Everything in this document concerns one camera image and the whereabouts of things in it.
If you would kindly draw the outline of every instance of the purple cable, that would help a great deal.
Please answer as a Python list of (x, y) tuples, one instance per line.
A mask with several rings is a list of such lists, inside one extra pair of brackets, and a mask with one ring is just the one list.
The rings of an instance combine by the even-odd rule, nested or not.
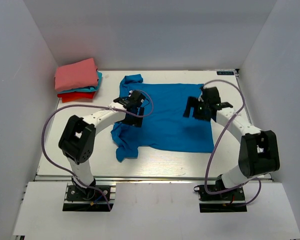
[(261, 191), (261, 181), (260, 181), (260, 179), (257, 178), (257, 177), (254, 178), (254, 179), (252, 179), (252, 180), (258, 180), (258, 182), (259, 182), (259, 189), (258, 189), (258, 191), (256, 192), (256, 195), (255, 195), (250, 201), (245, 202), (245, 203), (243, 203), (243, 204), (235, 204), (235, 205), (233, 205), (234, 207), (244, 207), (244, 206), (247, 206), (248, 204), (252, 203), (252, 202), (259, 196), (259, 193), (260, 193), (260, 191)]
[[(245, 97), (244, 97), (243, 93), (241, 92), (241, 90), (240, 90), (236, 85), (234, 85), (234, 84), (231, 83), (231, 82), (228, 82), (228, 81), (225, 81), (225, 80), (222, 80), (222, 79), (215, 79), (215, 80), (207, 81), (207, 82), (204, 84), (204, 86), (206, 86), (206, 85), (208, 85), (208, 84), (210, 84), (210, 83), (215, 83), (215, 82), (226, 83), (226, 84), (229, 84), (229, 85), (231, 85), (232, 87), (234, 87), (234, 88), (239, 92), (239, 94), (240, 94), (240, 96), (241, 96), (241, 99), (242, 99), (242, 106), (239, 108), (238, 111), (235, 112), (235, 114), (229, 119), (229, 121), (228, 121), (228, 122), (226, 123), (226, 125), (224, 126), (222, 132), (220, 133), (218, 139), (217, 139), (216, 142), (215, 142), (214, 148), (213, 148), (212, 153), (211, 153), (211, 155), (210, 155), (210, 158), (209, 158), (209, 161), (208, 161), (208, 164), (207, 164), (207, 167), (206, 167), (206, 171), (205, 171), (205, 176), (204, 176), (204, 190), (205, 190), (205, 192), (206, 192), (207, 194), (209, 194), (209, 195), (217, 195), (217, 194), (227, 193), (227, 192), (230, 192), (230, 191), (232, 191), (232, 190), (234, 190), (234, 189), (237, 189), (237, 188), (243, 186), (243, 184), (241, 184), (241, 185), (234, 186), (234, 187), (231, 187), (231, 188), (227, 188), (227, 189), (221, 190), (221, 191), (209, 191), (209, 190), (208, 190), (208, 175), (209, 175), (209, 170), (210, 170), (211, 163), (212, 163), (212, 160), (213, 160), (213, 158), (214, 158), (214, 155), (215, 155), (215, 153), (216, 153), (217, 147), (218, 147), (218, 145), (219, 145), (219, 143), (220, 143), (220, 141), (221, 141), (221, 138), (222, 138), (223, 135), (225, 134), (225, 132), (226, 132), (226, 130), (228, 129), (229, 125), (230, 125), (230, 124), (232, 123), (232, 121), (236, 118), (236, 116), (238, 115), (238, 113), (240, 113), (240, 112), (245, 108), (245, 106), (246, 106), (246, 100), (245, 100)], [(258, 190), (257, 194), (255, 195), (255, 197), (254, 197), (252, 200), (250, 200), (249, 202), (247, 202), (246, 205), (249, 204), (249, 203), (251, 203), (252, 201), (254, 201), (254, 200), (257, 198), (257, 196), (259, 195), (259, 193), (260, 193), (260, 191), (261, 191), (261, 181), (260, 181), (259, 179), (258, 179), (258, 181), (259, 181), (259, 190)]]
[(152, 98), (148, 95), (148, 93), (146, 93), (145, 91), (143, 90), (138, 90), (139, 92), (143, 92), (147, 98), (149, 99), (150, 103), (151, 103), (151, 111), (150, 113), (146, 114), (146, 115), (142, 115), (142, 116), (139, 116), (139, 115), (136, 115), (134, 113), (131, 113), (131, 112), (128, 112), (126, 110), (122, 110), (122, 109), (118, 109), (118, 108), (110, 108), (108, 106), (94, 106), (94, 105), (86, 105), (86, 104), (73, 104), (73, 105), (68, 105), (68, 106), (63, 106), (63, 107), (60, 107), (59, 109), (55, 110), (45, 121), (44, 125), (43, 125), (43, 128), (42, 128), (42, 134), (41, 134), (41, 148), (42, 148), (42, 152), (43, 152), (43, 155), (45, 156), (45, 158), (48, 160), (49, 163), (51, 163), (52, 165), (54, 165), (55, 167), (59, 168), (59, 169), (62, 169), (68, 173), (70, 173), (74, 178), (77, 179), (77, 181), (84, 187), (88, 188), (88, 189), (93, 189), (93, 190), (97, 190), (98, 192), (101, 193), (101, 195), (104, 197), (105, 201), (106, 201), (106, 204), (109, 208), (109, 211), (111, 211), (111, 206), (109, 204), (109, 201), (106, 197), (106, 195), (104, 194), (104, 192), (98, 188), (98, 187), (94, 187), (94, 186), (89, 186), (89, 185), (86, 185), (84, 184), (80, 179), (78, 179), (78, 176), (76, 176), (76, 174), (63, 167), (63, 166), (60, 166), (59, 164), (55, 163), (47, 154), (47, 151), (46, 151), (46, 147), (45, 147), (45, 135), (46, 135), (46, 130), (47, 130), (47, 126), (48, 126), (48, 123), (50, 122), (51, 118), (56, 115), (56, 113), (60, 112), (61, 110), (64, 110), (64, 109), (68, 109), (68, 108), (73, 108), (73, 107), (85, 107), (85, 108), (93, 108), (93, 109), (105, 109), (105, 110), (114, 110), (114, 111), (118, 111), (118, 112), (123, 112), (123, 113), (126, 113), (126, 114), (130, 114), (134, 117), (137, 117), (137, 118), (144, 118), (144, 117), (147, 117), (149, 116), (150, 114), (152, 114), (152, 112), (154, 111), (154, 102), (152, 101)]

